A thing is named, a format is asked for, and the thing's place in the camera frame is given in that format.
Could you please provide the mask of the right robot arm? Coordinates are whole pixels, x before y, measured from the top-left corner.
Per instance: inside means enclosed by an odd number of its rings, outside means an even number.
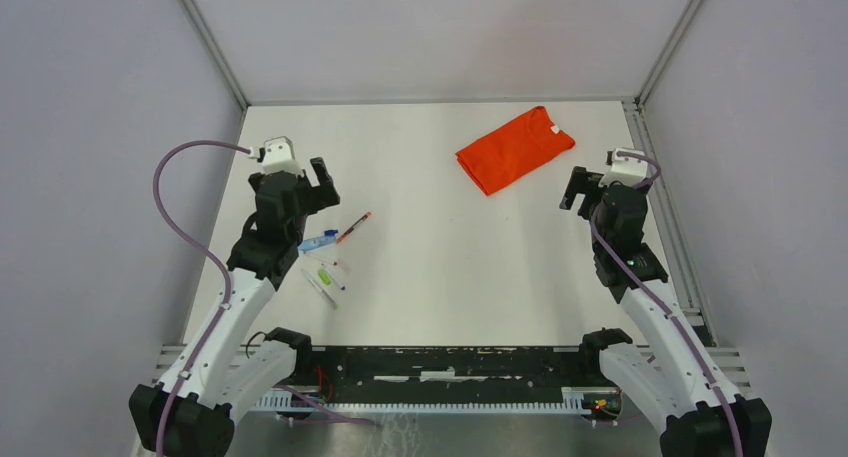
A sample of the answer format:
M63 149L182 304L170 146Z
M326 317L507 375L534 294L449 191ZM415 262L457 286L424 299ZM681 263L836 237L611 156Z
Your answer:
M710 356L686 319L668 273L644 241L650 186L606 183L575 167L560 204L587 220L596 275L650 348L645 357L621 329L588 333L577 359L591 385L608 380L636 405L658 434L664 456L763 456L772 415L746 398Z

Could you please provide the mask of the red orange pen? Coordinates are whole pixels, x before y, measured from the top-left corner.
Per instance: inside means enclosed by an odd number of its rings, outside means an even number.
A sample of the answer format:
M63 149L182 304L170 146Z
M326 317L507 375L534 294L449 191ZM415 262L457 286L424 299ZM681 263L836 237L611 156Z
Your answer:
M351 224L345 231L340 233L336 238L336 243L339 244L343 242L346 238L348 238L358 227L360 227L364 222L366 222L372 213L370 211L364 213L361 217L359 217L353 224Z

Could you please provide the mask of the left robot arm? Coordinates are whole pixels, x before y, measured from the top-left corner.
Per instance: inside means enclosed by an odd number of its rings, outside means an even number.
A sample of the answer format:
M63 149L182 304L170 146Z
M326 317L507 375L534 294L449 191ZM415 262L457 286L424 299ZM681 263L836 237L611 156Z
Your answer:
M320 157L318 183L291 163L248 179L256 210L242 227L224 284L198 333L154 385L140 384L129 409L143 448L158 456L223 456L238 422L277 382L306 382L314 371L309 336L275 328L239 367L233 360L261 310L299 256L306 220L340 196Z

